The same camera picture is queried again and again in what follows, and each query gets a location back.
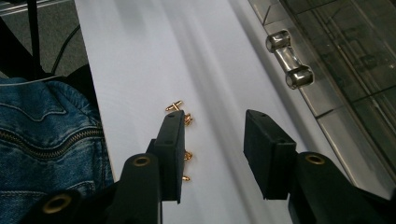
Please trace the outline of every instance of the glass panel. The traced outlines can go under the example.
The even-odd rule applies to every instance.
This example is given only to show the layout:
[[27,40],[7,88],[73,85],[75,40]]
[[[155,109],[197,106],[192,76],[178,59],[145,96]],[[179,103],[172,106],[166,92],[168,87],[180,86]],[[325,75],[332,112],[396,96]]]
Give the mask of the glass panel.
[[324,62],[352,117],[395,174],[395,7],[388,0],[303,2],[303,9],[292,0],[284,5]]

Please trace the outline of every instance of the gold screw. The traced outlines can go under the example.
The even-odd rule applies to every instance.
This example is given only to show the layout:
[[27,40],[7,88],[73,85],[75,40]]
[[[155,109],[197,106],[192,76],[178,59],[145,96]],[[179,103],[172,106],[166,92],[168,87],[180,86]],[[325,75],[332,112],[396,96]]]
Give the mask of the gold screw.
[[185,161],[189,161],[189,160],[191,160],[191,158],[192,158],[192,153],[189,152],[189,151],[186,151],[186,152],[184,153],[184,160],[185,160]]
[[184,125],[189,126],[192,123],[192,120],[193,118],[191,117],[191,114],[188,113],[184,116]]
[[186,175],[183,175],[183,178],[182,178],[182,180],[184,180],[184,181],[190,181],[191,179],[190,179],[188,176],[186,176]]
[[179,105],[183,104],[182,101],[177,101],[172,103],[171,105],[169,105],[168,107],[165,108],[165,111],[169,111],[169,110],[176,110],[179,111],[180,109],[178,108]]

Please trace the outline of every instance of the jacket zipper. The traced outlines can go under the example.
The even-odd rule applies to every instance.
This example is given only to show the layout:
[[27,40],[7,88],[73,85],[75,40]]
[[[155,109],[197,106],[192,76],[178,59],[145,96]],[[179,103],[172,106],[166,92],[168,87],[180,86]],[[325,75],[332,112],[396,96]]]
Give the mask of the jacket zipper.
[[41,149],[38,147],[30,146],[24,140],[18,137],[16,134],[0,130],[0,139],[18,145],[23,150],[27,151],[29,154],[38,157],[40,159],[51,159],[51,158],[59,157],[63,155],[76,142],[87,137],[104,137],[103,129],[89,128],[79,131],[78,133],[69,136],[67,140],[64,141],[60,146],[52,149]]

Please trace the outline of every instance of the white surface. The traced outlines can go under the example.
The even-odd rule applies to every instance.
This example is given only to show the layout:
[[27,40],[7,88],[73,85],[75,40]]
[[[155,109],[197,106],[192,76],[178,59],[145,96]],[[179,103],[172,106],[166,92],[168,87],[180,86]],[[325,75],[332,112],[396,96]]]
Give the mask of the white surface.
[[191,182],[181,204],[163,205],[163,223],[290,223],[286,202],[262,199],[243,155],[246,110],[270,115],[299,151],[329,154],[329,146],[300,93],[287,90],[282,76],[268,76],[281,70],[262,50],[265,33],[248,1],[76,5],[116,177],[157,136],[164,109],[183,100],[194,117],[186,127]]

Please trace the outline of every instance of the denim jacket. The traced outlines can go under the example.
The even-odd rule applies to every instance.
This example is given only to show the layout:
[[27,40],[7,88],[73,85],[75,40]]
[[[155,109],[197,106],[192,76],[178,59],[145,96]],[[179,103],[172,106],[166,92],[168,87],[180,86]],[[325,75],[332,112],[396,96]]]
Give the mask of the denim jacket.
[[48,193],[113,183],[97,108],[62,82],[22,82],[0,78],[0,223]]

